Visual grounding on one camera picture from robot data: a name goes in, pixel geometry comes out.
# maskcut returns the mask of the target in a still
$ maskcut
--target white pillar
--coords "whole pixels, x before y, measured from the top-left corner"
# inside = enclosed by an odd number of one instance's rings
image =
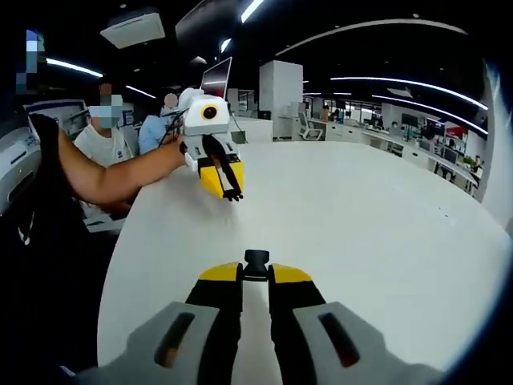
[[[237,88],[229,88],[226,91],[226,99],[230,103],[230,111],[237,116],[239,113],[239,90]]]
[[[271,111],[273,136],[292,135],[292,125],[278,116],[292,102],[303,101],[303,66],[273,60],[260,67],[259,110]]]
[[[477,199],[505,229],[513,219],[513,131],[511,106],[503,100],[500,76],[487,65],[488,140]]]
[[[312,98],[312,114],[317,114],[317,118],[322,117],[322,108],[324,107],[324,101],[322,98]]]

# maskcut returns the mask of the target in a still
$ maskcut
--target office chair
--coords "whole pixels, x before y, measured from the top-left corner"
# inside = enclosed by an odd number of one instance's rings
[[[311,128],[309,126],[309,122],[305,117],[305,114],[303,112],[300,112],[299,114],[299,123],[300,123],[300,129],[299,129],[299,136],[303,140],[308,141],[318,141],[321,139],[322,134],[324,133],[321,129]]]

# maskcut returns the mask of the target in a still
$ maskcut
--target blue shirt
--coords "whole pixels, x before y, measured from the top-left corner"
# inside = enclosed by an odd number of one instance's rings
[[[166,118],[148,115],[139,131],[139,152],[145,154],[159,147],[166,133]]]

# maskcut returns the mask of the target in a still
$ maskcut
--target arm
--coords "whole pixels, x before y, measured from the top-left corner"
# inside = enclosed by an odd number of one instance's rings
[[[147,154],[103,168],[88,159],[59,130],[59,159],[71,187],[86,202],[105,205],[125,201],[146,184],[185,164],[181,138]]]

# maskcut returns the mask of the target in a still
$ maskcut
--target office desk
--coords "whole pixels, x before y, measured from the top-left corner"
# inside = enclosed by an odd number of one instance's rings
[[[245,116],[236,116],[235,119],[236,123],[233,116],[230,117],[230,123],[228,124],[229,132],[244,132],[244,137],[248,143],[273,142],[272,120],[254,119]]]
[[[449,160],[436,155],[433,152],[427,151],[424,148],[420,148],[411,142],[405,142],[400,137],[391,136],[389,134],[385,134],[385,133],[381,133],[381,132],[373,132],[373,131],[365,130],[365,129],[362,129],[362,134],[365,136],[371,136],[373,138],[385,140],[387,142],[392,142],[392,143],[401,145],[404,148],[408,148],[410,151],[424,154],[427,157],[429,157],[431,160],[433,160],[434,162],[440,163],[443,167],[448,168],[448,169],[452,170],[453,172],[459,174],[460,176],[462,176],[464,179],[468,180],[472,184],[476,184],[475,179],[472,177],[471,173],[468,170],[466,170],[465,168],[459,167],[457,164],[454,164],[454,163],[450,162]]]
[[[344,124],[336,124],[333,122],[329,122],[329,125],[326,127],[326,140],[349,141],[354,143],[372,145],[372,139],[375,139],[380,140],[384,144],[393,143],[402,146],[404,150],[407,151],[406,156],[408,156],[409,154],[412,155],[409,156],[409,159],[405,158],[405,160],[414,160],[415,154],[423,154],[430,160],[430,163],[426,165],[426,168],[428,168],[430,171],[434,171],[435,162],[440,163],[445,168],[448,168],[452,170],[454,173],[461,176],[465,181],[471,183],[474,186],[477,185],[475,178],[473,178],[470,172],[465,168],[459,167],[457,164],[451,163],[449,160],[442,158],[441,156],[438,156],[433,152],[429,152],[423,148],[417,147],[413,143],[405,142],[399,136],[392,136],[390,134],[385,134],[383,132],[375,132],[372,130],[365,130],[364,128],[351,127],[346,126]],[[378,146],[378,148],[380,148],[381,150],[386,150],[386,146]]]
[[[100,365],[184,301],[202,271],[244,261],[246,249],[308,272],[327,302],[376,326],[401,359],[442,370],[458,359],[494,305],[513,246],[477,201],[360,144],[246,144],[240,155],[240,202],[210,196],[187,168],[142,188],[103,287]],[[232,383],[279,383],[267,290],[244,283]]]

